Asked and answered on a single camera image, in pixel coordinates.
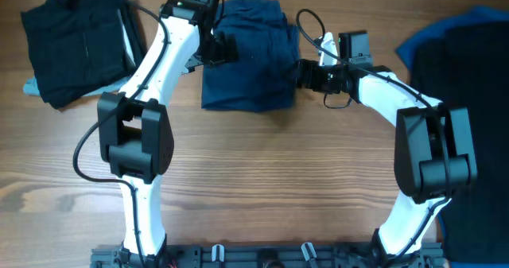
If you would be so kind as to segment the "dark blue shorts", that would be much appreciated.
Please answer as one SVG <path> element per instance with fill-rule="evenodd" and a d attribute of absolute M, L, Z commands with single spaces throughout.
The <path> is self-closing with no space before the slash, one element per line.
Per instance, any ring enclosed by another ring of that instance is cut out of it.
<path fill-rule="evenodd" d="M 277 0 L 228 0 L 217 31 L 235 38 L 238 60 L 203 71 L 201 107 L 264 112 L 294 105 L 299 32 Z"/>

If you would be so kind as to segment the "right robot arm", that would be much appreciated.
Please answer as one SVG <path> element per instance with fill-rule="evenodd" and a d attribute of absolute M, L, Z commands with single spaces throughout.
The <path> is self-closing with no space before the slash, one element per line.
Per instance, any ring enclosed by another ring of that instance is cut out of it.
<path fill-rule="evenodd" d="M 422 239 L 439 212 L 477 177 L 468 110 L 450 108 L 371 60 L 365 31 L 311 39 L 318 61 L 301 60 L 298 87 L 324 95 L 346 93 L 395 128 L 394 176 L 399 193 L 375 230 L 363 260 L 376 267 L 406 265 L 422 255 Z"/>

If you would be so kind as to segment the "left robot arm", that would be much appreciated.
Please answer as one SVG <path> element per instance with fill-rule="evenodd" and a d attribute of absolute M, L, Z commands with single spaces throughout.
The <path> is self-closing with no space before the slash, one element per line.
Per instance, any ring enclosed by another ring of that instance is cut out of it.
<path fill-rule="evenodd" d="M 167 105 L 184 71 L 235 62 L 232 35 L 215 30 L 220 0 L 168 0 L 155 18 L 157 34 L 130 80 L 99 98 L 101 158 L 120 184 L 126 235 L 113 253 L 117 267 L 166 267 L 161 179 L 172 161 Z"/>

